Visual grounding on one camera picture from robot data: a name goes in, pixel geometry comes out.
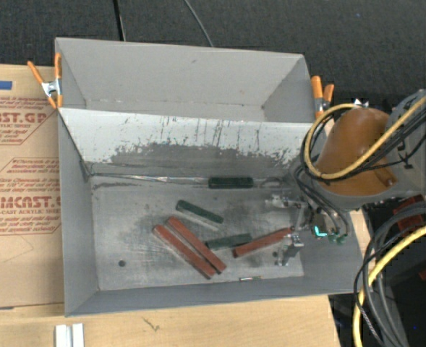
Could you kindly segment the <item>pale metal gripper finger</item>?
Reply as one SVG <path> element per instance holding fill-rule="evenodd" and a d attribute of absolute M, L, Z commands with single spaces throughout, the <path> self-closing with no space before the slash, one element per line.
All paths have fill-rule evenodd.
<path fill-rule="evenodd" d="M 279 244 L 275 254 L 275 265 L 287 266 L 289 260 L 294 258 L 299 251 L 304 247 L 299 234 L 286 234 Z"/>
<path fill-rule="evenodd" d="M 270 198 L 265 200 L 265 206 L 269 208 L 287 209 L 287 208 L 298 208 L 302 206 L 302 203 L 297 200 L 291 200 L 287 196 L 272 194 Z"/>

